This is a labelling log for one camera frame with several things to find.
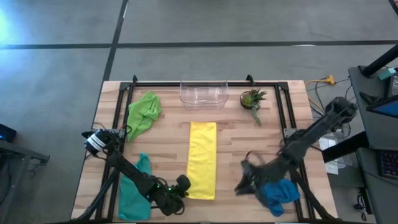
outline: wooden table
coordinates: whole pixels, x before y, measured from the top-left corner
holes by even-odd
[[[292,105],[298,128],[307,128],[313,123],[307,92],[303,81],[288,82]],[[104,82],[95,121],[111,128],[120,82]],[[251,113],[244,110],[240,103],[240,94],[249,87],[230,87],[229,100],[221,110],[186,110],[180,101],[178,87],[135,87],[132,101],[137,101],[145,92],[153,91],[160,98],[163,113],[150,130],[126,143],[124,156],[135,163],[139,153],[149,155],[153,174],[163,177],[169,184],[175,184],[180,174],[187,169],[189,128],[191,121],[217,122],[217,178],[215,200],[193,200],[185,198],[185,213],[166,217],[159,209],[152,210],[151,222],[294,222],[297,215],[293,203],[284,204],[285,213],[274,217],[254,196],[235,196],[234,188],[242,177],[240,161],[249,150],[261,152],[266,161],[275,158],[279,150],[282,132],[275,100],[275,90],[267,90],[267,100],[262,101],[259,111],[263,125],[255,124]],[[289,126],[288,112],[284,96],[282,101]],[[122,104],[121,120],[124,114]],[[331,194],[328,176],[322,154],[309,149],[305,157],[310,188],[326,210],[337,217],[335,203]],[[104,161],[89,157],[83,166],[80,184],[72,211],[72,218],[81,215],[98,193],[103,175]],[[118,197],[114,213],[114,222],[118,218]],[[308,217],[305,198],[302,194],[304,217]]]

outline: green cloth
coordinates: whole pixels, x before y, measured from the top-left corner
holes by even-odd
[[[147,154],[140,153],[137,169],[151,175]],[[132,180],[122,175],[120,181],[119,218],[127,221],[150,219],[150,203],[142,196]]]
[[[127,137],[134,140],[138,135],[148,130],[154,121],[162,113],[159,97],[148,91],[137,102],[129,105],[129,117],[127,118]]]

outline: gray floor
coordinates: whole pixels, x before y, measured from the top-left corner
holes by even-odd
[[[110,44],[121,4],[3,0],[0,44]],[[119,42],[389,40],[398,36],[397,22],[387,0],[130,0]],[[110,80],[334,75],[340,82],[319,88],[327,103],[350,86],[349,67],[366,65],[391,47],[118,49]],[[85,153],[80,133],[91,126],[108,55],[109,49],[0,50],[0,95],[6,96],[0,123],[19,132],[18,144],[51,154],[33,179],[24,177],[8,223],[70,218]],[[315,97],[314,90],[308,94]],[[359,117],[351,127],[352,134],[363,130]],[[360,221],[352,208],[356,189],[332,186],[339,217]]]

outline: yellow towel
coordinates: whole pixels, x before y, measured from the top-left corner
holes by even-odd
[[[216,196],[217,126],[191,122],[187,177],[188,198],[214,200]]]

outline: transparent bin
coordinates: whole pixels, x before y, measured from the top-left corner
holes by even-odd
[[[181,81],[180,97],[187,110],[222,109],[228,100],[228,83]]]

